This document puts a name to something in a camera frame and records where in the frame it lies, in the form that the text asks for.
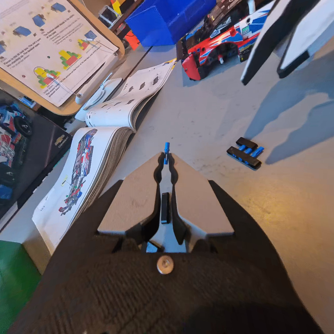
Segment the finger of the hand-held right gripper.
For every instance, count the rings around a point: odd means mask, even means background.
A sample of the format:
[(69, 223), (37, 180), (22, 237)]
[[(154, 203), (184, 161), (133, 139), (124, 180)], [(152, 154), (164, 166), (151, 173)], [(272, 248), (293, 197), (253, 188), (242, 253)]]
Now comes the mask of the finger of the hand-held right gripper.
[(275, 1), (251, 50), (240, 81), (246, 86), (289, 32), (288, 14), (294, 1)]
[(293, 29), (277, 68), (279, 78), (306, 67), (333, 35), (334, 1), (321, 0)]

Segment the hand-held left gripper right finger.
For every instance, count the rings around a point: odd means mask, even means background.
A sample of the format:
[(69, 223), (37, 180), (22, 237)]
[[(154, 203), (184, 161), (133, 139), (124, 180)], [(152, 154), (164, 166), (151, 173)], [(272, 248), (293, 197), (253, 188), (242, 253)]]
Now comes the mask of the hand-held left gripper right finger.
[(169, 154), (172, 225), (179, 245), (234, 234), (210, 182), (174, 153)]

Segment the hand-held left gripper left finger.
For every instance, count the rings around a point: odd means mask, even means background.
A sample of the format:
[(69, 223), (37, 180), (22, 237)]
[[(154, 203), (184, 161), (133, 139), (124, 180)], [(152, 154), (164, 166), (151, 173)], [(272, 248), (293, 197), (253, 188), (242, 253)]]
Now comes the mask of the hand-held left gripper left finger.
[(138, 250), (158, 231), (163, 167), (164, 153), (157, 153), (97, 200), (97, 234), (115, 243), (113, 252), (129, 241)]

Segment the long black brick beam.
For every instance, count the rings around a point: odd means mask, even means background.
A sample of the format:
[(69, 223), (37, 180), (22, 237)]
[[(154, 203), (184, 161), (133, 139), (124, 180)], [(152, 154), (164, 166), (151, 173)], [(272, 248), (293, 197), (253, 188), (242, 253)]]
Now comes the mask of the long black brick beam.
[(227, 149), (227, 154), (235, 158), (236, 160), (240, 161), (244, 165), (248, 166), (253, 170), (257, 170), (261, 167), (262, 162), (259, 161), (257, 158), (252, 157), (250, 154), (245, 153), (233, 146)]

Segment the short black brick beam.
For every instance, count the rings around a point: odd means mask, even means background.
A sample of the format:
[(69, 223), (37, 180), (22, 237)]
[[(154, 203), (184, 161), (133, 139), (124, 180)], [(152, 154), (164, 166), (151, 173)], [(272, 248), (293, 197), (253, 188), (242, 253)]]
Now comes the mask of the short black brick beam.
[(241, 145), (246, 145), (247, 148), (252, 148), (253, 150), (258, 148), (258, 145), (251, 140), (248, 140), (244, 137), (240, 137), (236, 140), (236, 144), (240, 147)]

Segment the white desk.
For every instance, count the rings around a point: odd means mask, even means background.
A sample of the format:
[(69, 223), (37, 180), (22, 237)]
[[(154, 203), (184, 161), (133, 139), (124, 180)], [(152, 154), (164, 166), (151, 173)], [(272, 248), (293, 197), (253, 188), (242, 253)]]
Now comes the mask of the white desk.
[[(333, 333), (333, 45), (325, 50), (284, 79), (272, 53), (247, 86), (236, 58), (197, 82), (178, 62), (103, 192), (170, 142), (261, 226), (308, 311)], [(259, 169), (227, 154), (240, 137), (264, 147)]]

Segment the black brick beam with holes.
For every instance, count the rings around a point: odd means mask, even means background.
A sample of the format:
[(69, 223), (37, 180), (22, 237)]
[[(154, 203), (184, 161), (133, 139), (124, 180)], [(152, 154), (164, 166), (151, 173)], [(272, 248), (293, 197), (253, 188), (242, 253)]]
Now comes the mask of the black brick beam with holes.
[(170, 223), (170, 193), (165, 192), (161, 195), (161, 224)]

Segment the open instruction booklet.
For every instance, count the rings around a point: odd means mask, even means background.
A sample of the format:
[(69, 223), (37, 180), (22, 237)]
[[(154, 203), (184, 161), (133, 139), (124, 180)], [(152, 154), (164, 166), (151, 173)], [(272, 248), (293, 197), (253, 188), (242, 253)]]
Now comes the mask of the open instruction booklet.
[(142, 69), (127, 79), (121, 92), (86, 113), (87, 127), (73, 136), (63, 170), (34, 210), (32, 220), (50, 255), (78, 216), (99, 197), (136, 133), (137, 117), (165, 84), (176, 58)]

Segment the red white blue toy car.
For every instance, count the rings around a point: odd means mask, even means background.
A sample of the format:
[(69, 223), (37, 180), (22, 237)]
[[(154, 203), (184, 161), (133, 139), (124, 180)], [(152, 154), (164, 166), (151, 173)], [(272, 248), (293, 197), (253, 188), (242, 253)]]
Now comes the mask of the red white blue toy car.
[(176, 45), (177, 59), (191, 81), (207, 77), (213, 63), (237, 55), (248, 59), (274, 1), (223, 0), (204, 17), (203, 24)]

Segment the black toy car box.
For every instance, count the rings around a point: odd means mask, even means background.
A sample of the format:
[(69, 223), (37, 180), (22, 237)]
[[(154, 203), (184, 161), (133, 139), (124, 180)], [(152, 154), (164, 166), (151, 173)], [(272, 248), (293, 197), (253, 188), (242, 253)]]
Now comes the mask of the black toy car box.
[(1, 230), (71, 146), (72, 137), (1, 89)]

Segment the blue plastic bin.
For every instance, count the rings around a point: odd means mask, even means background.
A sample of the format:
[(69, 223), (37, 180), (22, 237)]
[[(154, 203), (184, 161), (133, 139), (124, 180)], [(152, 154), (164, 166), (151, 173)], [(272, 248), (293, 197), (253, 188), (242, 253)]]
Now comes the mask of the blue plastic bin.
[(126, 23), (143, 47), (174, 45), (215, 5), (215, 0), (145, 0)]

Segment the white plastic stand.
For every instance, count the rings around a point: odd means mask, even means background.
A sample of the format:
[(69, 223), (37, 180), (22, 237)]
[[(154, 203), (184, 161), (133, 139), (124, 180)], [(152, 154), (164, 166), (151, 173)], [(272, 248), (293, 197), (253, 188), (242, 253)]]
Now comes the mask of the white plastic stand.
[(95, 105), (107, 100), (108, 96), (114, 91), (118, 90), (121, 85), (122, 78), (107, 77), (94, 94), (83, 104), (79, 111), (75, 114), (74, 118), (85, 122), (87, 112)]

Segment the orange plastic piece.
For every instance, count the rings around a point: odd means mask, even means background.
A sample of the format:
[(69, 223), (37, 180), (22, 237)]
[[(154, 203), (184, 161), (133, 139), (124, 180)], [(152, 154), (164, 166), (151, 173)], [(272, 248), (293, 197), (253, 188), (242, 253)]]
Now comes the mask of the orange plastic piece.
[(132, 48), (132, 50), (136, 50), (140, 46), (139, 39), (134, 35), (132, 31), (129, 31), (124, 38), (128, 42), (129, 46)]

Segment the green plastic bin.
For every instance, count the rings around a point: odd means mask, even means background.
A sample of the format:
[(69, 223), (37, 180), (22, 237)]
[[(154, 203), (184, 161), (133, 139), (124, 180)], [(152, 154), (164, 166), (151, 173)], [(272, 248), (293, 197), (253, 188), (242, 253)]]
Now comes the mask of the green plastic bin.
[(0, 333), (4, 334), (31, 298), (41, 274), (22, 244), (0, 241)]

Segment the clear plastic case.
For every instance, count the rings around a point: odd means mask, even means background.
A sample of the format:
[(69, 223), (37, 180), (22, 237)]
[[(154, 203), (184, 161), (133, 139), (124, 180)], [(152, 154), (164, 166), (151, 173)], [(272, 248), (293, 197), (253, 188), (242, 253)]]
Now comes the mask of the clear plastic case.
[(114, 26), (115, 22), (121, 17), (113, 8), (108, 5), (98, 12), (98, 19), (108, 28)]

